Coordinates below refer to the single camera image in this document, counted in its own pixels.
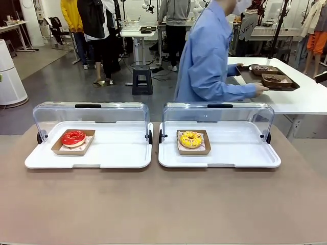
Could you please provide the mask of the person's right hand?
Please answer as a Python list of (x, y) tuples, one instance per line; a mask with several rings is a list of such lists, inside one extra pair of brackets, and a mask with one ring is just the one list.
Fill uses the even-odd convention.
[(258, 97), (260, 96), (261, 94), (263, 94), (263, 92), (265, 91), (269, 91), (269, 88), (268, 87), (265, 87), (263, 84), (261, 83), (254, 83), (255, 85), (255, 89), (256, 89), (256, 92), (255, 92), (255, 97)]

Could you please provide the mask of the dark brown serving tray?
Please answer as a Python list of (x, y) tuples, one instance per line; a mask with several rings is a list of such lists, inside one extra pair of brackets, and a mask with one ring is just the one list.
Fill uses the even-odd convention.
[[(278, 73), (277, 75), (285, 75), (287, 76), (284, 72), (282, 72), (279, 68), (277, 68)], [(251, 65), (249, 66), (244, 66), (244, 68), (238, 68), (239, 75), (243, 78), (243, 80), (249, 84), (249, 83), (261, 83), (262, 84), (262, 75), (257, 76), (252, 73), (251, 71)], [(271, 86), (268, 87), (270, 91), (294, 91), (296, 89), (299, 89), (300, 86), (293, 80), (293, 82), (290, 87), (278, 87), (278, 86)]]

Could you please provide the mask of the brown cardboard donut box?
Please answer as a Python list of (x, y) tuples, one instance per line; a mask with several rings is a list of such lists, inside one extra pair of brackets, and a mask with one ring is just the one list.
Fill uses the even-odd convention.
[[(90, 141), (89, 145), (87, 146), (87, 148), (84, 151), (60, 151), (59, 149), (61, 148), (61, 146), (63, 145), (61, 143), (61, 137), (64, 133), (72, 131), (72, 130), (79, 130), (79, 131), (83, 131), (86, 136), (92, 136), (92, 140)], [(86, 152), (88, 151), (89, 147), (91, 146), (94, 138), (95, 138), (95, 134), (96, 131), (95, 130), (84, 130), (84, 129), (68, 129), (64, 132), (59, 138), (58, 140), (54, 143), (54, 145), (52, 146), (51, 150), (56, 154), (56, 155), (61, 155), (61, 156), (84, 156), (86, 154)]]
[(255, 74), (255, 75), (257, 75), (257, 76), (260, 76), (260, 75), (262, 75), (262, 74), (273, 74), (273, 75), (274, 75), (274, 74), (277, 74), (277, 73), (278, 73), (277, 68), (275, 68), (275, 67), (273, 67), (273, 66), (271, 66), (271, 67), (274, 68), (274, 71), (253, 71), (252, 68), (253, 68), (255, 65), (257, 65), (257, 64), (251, 65), (251, 71), (252, 71), (253, 74)]
[(208, 155), (210, 153), (212, 148), (211, 148), (211, 144), (210, 144), (209, 137), (208, 137), (208, 134), (207, 134), (206, 130), (177, 130), (176, 138), (177, 138), (177, 133), (179, 131), (182, 131), (182, 132), (194, 131), (194, 132), (201, 133), (204, 136), (204, 142), (205, 142), (205, 150), (204, 151), (181, 151), (178, 148), (178, 140), (177, 140), (177, 148), (178, 148), (178, 151), (179, 151), (180, 155), (184, 155), (184, 156), (192, 156), (192, 155), (194, 155), (194, 156), (206, 156), (206, 155)]
[[(276, 76), (276, 77), (280, 78), (282, 81), (281, 82), (269, 82), (269, 81), (266, 81), (263, 79), (264, 75)], [(289, 79), (285, 75), (262, 74), (262, 83), (266, 87), (271, 87), (271, 86), (290, 87), (293, 82), (291, 81), (291, 79)]]

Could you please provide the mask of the person's right forearm blue sleeve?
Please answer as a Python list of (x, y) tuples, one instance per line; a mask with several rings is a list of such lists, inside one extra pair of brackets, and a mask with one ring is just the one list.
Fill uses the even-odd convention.
[(219, 88), (217, 101), (235, 102), (250, 99), (256, 95), (256, 84), (233, 85), (222, 83)]

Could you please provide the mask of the person's left forearm blue sleeve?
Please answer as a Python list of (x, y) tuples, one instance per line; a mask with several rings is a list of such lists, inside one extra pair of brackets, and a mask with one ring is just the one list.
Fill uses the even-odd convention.
[(238, 71), (238, 64), (230, 64), (228, 65), (227, 69), (227, 76), (232, 77), (232, 76), (238, 76), (240, 73)]

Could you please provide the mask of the person in blue shirt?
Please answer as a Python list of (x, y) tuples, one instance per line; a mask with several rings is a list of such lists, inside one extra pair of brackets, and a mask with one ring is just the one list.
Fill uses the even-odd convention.
[(247, 0), (211, 0), (190, 30), (179, 63), (174, 100), (220, 102), (226, 83), (231, 28), (226, 17), (250, 6)]

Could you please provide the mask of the person in grey hoodie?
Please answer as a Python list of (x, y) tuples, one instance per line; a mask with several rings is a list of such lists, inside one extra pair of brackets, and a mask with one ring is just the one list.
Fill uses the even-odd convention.
[(186, 36), (186, 21), (191, 9), (191, 0), (161, 0), (158, 23), (166, 18), (167, 46), (170, 70), (178, 71), (177, 54), (181, 57)]

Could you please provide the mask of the yellow glazed donut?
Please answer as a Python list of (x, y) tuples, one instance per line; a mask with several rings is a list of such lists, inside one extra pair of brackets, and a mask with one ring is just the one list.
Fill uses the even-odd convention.
[(180, 133), (179, 142), (185, 148), (195, 149), (201, 146), (203, 139), (200, 133), (194, 131), (185, 131)]

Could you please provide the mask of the person in black jacket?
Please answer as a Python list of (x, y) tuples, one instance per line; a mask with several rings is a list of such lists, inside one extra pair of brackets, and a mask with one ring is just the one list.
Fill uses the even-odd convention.
[(97, 78), (94, 84), (113, 85), (112, 73), (118, 70), (115, 43), (114, 0), (77, 0), (84, 34), (94, 50)]

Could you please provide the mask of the person in yellow hoodie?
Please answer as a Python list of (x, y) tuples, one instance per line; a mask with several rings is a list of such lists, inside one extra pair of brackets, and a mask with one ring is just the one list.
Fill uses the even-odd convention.
[(86, 57), (85, 37), (83, 24), (77, 8), (77, 0), (61, 0), (61, 11), (68, 25), (68, 29), (73, 34), (77, 54), (85, 70), (89, 69)]

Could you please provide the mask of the red glazed donut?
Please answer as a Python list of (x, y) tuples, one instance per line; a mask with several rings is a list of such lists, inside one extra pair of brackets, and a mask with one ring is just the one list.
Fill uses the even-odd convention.
[(61, 143), (68, 148), (75, 148), (82, 145), (86, 140), (86, 134), (83, 131), (72, 130), (66, 132), (61, 137)]

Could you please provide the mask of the large white table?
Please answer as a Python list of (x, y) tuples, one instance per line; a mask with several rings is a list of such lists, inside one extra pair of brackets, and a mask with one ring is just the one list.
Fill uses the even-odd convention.
[(266, 91), (253, 102), (271, 106), (276, 115), (284, 115), (291, 126), (287, 137), (327, 139), (327, 87), (277, 58), (229, 57), (228, 64), (272, 65), (293, 79), (300, 88), (289, 91)]

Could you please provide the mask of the clear plastic display lid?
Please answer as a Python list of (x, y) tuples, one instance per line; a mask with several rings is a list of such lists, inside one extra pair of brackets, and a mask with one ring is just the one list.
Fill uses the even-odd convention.
[[(75, 104), (101, 104), (101, 109), (76, 109)], [(69, 123), (70, 129), (76, 129), (77, 124), (118, 124), (126, 123), (126, 130), (134, 132), (133, 127), (139, 127), (141, 139), (150, 127), (148, 107), (139, 102), (44, 102), (33, 109), (33, 118), (37, 130), (46, 130), (48, 138), (50, 131), (60, 123)]]
[[(209, 109), (208, 104), (233, 104), (232, 109)], [(246, 102), (169, 102), (166, 103), (162, 113), (161, 129), (168, 138), (169, 122), (196, 122), (216, 124), (226, 121), (253, 123), (259, 129), (260, 135), (269, 131), (275, 113), (271, 106), (265, 103)]]

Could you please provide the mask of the long white workbench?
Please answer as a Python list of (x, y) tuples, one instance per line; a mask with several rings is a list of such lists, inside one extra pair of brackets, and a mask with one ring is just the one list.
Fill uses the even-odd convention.
[[(273, 40), (276, 28), (256, 26), (249, 38), (250, 41)], [(300, 41), (300, 29), (298, 28), (281, 28), (278, 40), (287, 40), (292, 38), (293, 41)]]

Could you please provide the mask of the black tripod stand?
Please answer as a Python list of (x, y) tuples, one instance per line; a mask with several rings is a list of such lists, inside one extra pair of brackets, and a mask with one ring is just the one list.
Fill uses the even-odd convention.
[(277, 40), (278, 40), (278, 36), (279, 36), (280, 30), (281, 30), (281, 27), (282, 27), (282, 24), (283, 24), (283, 21), (284, 21), (284, 17), (286, 16), (287, 6), (288, 6), (289, 1), (290, 0), (283, 0), (282, 9), (281, 9), (281, 12), (280, 12), (279, 18), (278, 18), (277, 28), (275, 29), (272, 44), (270, 46), (270, 52), (269, 52), (269, 54), (267, 56), (268, 59), (272, 59), (272, 57), (273, 57), (274, 50), (275, 50), (275, 47), (276, 47), (276, 43), (277, 43)]

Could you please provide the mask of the white plastic display tray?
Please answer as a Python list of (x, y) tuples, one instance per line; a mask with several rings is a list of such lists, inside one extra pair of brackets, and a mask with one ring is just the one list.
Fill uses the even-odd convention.
[[(160, 124), (165, 138), (158, 160), (170, 168), (277, 168), (281, 159), (259, 128), (248, 121), (167, 121)], [(207, 155), (182, 155), (177, 146), (179, 131), (205, 130), (211, 150)]]
[[(83, 156), (58, 155), (52, 147), (67, 130), (93, 130), (94, 139)], [(25, 160), (29, 169), (144, 168), (151, 161), (152, 145), (146, 135), (152, 123), (144, 121), (63, 121), (53, 125), (45, 142)]]

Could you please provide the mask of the black plastic step stool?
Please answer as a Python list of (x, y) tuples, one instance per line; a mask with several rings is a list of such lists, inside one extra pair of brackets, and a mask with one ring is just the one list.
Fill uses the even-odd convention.
[(150, 67), (147, 65), (136, 65), (133, 68), (133, 95), (152, 95), (153, 85)]

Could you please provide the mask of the white height-adjustable desk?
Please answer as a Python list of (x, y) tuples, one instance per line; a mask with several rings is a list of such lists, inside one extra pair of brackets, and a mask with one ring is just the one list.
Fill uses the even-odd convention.
[(153, 61), (146, 60), (145, 39), (154, 37), (156, 32), (151, 34), (142, 34), (142, 26), (129, 25), (124, 26), (120, 32), (123, 40), (124, 55), (133, 55), (135, 65), (150, 65)]

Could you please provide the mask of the black folding chair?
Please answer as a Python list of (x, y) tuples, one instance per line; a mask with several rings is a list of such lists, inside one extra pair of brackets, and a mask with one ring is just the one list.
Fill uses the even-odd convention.
[(49, 17), (50, 44), (51, 48), (64, 50), (67, 45), (67, 38), (70, 36), (68, 29), (63, 28), (58, 17)]

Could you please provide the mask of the white cylindrical air purifier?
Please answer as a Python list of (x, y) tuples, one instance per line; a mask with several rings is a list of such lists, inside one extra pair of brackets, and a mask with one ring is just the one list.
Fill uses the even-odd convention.
[(5, 40), (0, 39), (0, 108), (17, 107), (28, 101), (28, 95), (13, 63)]

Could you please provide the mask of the light wooden side table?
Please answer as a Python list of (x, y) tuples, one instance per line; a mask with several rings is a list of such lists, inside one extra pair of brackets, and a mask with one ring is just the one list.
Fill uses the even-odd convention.
[(27, 36), (27, 33), (25, 32), (23, 25), (27, 24), (28, 21), (26, 20), (16, 20), (13, 22), (7, 22), (5, 21), (6, 26), (0, 27), (0, 35), (7, 33), (9, 31), (16, 30), (20, 39), (20, 42), (22, 43), (22, 48), (18, 49), (18, 52), (35, 52), (36, 49), (33, 48), (29, 37)]

